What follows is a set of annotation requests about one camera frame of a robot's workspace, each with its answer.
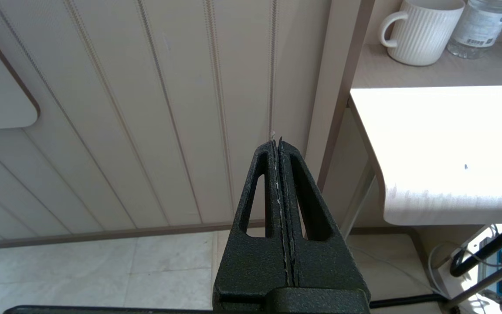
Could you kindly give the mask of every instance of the mug handle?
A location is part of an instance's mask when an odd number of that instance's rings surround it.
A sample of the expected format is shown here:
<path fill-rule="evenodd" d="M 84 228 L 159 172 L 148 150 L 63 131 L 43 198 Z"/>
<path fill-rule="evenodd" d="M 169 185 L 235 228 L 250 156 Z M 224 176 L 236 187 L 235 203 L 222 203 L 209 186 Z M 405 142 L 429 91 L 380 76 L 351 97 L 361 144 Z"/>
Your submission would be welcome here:
<path fill-rule="evenodd" d="M 387 31 L 387 28 L 389 28 L 390 24 L 396 22 L 397 20 L 408 20 L 408 14 L 404 11 L 394 12 L 383 20 L 379 28 L 379 41 L 387 48 L 396 48 L 397 46 L 396 39 L 385 39 L 385 32 Z"/>

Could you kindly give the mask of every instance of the bottle label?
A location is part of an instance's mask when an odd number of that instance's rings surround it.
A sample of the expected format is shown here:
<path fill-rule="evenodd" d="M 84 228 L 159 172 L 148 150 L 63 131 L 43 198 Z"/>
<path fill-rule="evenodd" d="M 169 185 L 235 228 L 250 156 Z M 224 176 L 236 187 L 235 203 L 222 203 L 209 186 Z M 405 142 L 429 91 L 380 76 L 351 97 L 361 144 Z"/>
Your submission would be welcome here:
<path fill-rule="evenodd" d="M 502 29 L 502 13 L 485 12 L 466 6 L 452 38 L 472 47 L 490 47 Z"/>

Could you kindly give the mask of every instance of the white mug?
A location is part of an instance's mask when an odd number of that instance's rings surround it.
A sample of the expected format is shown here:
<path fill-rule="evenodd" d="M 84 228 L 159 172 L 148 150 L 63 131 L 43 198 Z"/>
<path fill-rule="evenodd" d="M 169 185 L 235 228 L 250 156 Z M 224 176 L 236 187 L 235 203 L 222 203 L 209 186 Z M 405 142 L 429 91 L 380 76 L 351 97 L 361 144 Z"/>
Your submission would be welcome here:
<path fill-rule="evenodd" d="M 404 0 L 400 11 L 381 23 L 379 41 L 398 62 L 433 64 L 443 53 L 462 10 L 462 0 Z M 385 31 L 393 22 L 396 25 L 386 40 Z"/>

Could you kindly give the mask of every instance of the white desk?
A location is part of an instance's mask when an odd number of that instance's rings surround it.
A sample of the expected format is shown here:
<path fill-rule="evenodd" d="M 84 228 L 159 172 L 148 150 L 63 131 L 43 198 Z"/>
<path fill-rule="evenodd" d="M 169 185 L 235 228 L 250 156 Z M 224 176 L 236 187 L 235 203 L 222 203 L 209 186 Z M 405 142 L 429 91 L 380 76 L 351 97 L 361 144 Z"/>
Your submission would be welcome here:
<path fill-rule="evenodd" d="M 384 219 L 502 223 L 502 86 L 352 89 Z"/>

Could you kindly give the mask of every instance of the barcode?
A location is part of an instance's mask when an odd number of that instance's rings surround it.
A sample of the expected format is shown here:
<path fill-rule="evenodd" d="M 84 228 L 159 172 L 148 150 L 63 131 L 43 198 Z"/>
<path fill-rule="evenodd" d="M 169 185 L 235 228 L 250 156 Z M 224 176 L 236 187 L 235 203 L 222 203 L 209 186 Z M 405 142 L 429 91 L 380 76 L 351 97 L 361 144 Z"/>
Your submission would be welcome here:
<path fill-rule="evenodd" d="M 485 42 L 483 40 L 468 39 L 468 40 L 466 40 L 466 43 L 467 44 L 478 44 L 478 45 L 482 46 L 482 44 L 484 44 Z"/>

